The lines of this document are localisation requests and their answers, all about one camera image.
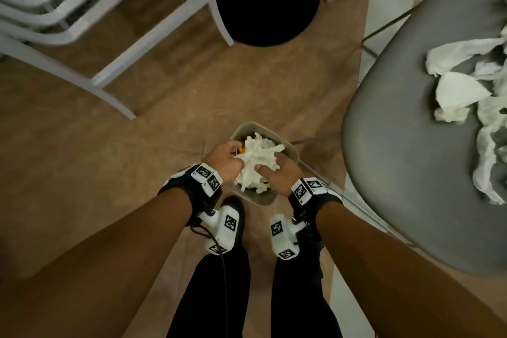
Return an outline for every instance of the cable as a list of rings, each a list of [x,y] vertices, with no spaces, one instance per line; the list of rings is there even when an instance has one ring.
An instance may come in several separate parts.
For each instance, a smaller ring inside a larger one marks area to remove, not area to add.
[[[208,234],[206,235],[206,234],[203,234],[201,232],[195,231],[194,227],[199,227],[199,228],[203,229],[205,232],[207,232]],[[222,247],[219,245],[217,239],[214,237],[214,235],[211,233],[211,231],[209,231],[206,227],[204,227],[202,225],[190,226],[190,230],[193,233],[195,233],[195,234],[201,235],[201,236],[206,237],[208,239],[213,239],[213,242],[215,242],[215,245],[217,245],[217,250],[218,250],[219,255],[220,255],[220,260],[222,261],[222,268],[224,269],[225,338],[227,338],[228,333],[229,333],[229,311],[228,311],[228,308],[227,308],[227,275],[226,275],[226,272],[225,272],[225,260],[224,260],[224,254],[223,254],[223,251],[222,251]]]

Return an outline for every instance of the black wrist strap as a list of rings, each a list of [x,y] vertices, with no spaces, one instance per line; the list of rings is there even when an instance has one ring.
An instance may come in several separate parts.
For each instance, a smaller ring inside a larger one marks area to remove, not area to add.
[[[170,188],[178,187],[187,193],[192,204],[192,217],[187,223],[191,226],[202,213],[212,213],[222,196],[222,179],[220,175],[206,163],[192,165],[171,176],[159,190],[158,194]]]
[[[317,178],[302,178],[291,188],[288,201],[294,210],[294,217],[305,221],[310,228],[316,228],[318,211],[328,202],[343,203],[340,195]]]

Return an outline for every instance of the floor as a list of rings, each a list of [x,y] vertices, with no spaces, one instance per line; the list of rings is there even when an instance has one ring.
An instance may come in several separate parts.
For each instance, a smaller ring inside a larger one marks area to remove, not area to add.
[[[182,1],[125,0],[77,43],[41,50],[91,76]],[[390,1],[393,13],[416,0]],[[108,86],[138,114],[134,121],[15,59],[0,63],[0,288],[33,275],[134,210],[172,172],[199,162],[245,121],[261,123],[288,140],[339,131],[369,67],[360,41],[390,20],[376,7],[382,3],[322,2],[304,33],[273,48],[227,47],[203,9]],[[338,140],[300,152],[321,174],[347,188]],[[288,202],[277,198],[266,208],[247,207],[244,244],[252,279],[245,338],[269,336],[275,256],[267,225],[274,212],[289,214]],[[165,336],[203,255],[201,237],[184,230],[125,336]],[[340,323],[347,331],[361,331],[351,336],[373,337],[364,321],[347,324],[347,319],[360,320],[344,314],[354,300],[344,301],[346,289],[326,251],[321,263],[324,293]],[[507,316],[505,303],[498,306],[488,298],[503,282],[469,282]]]

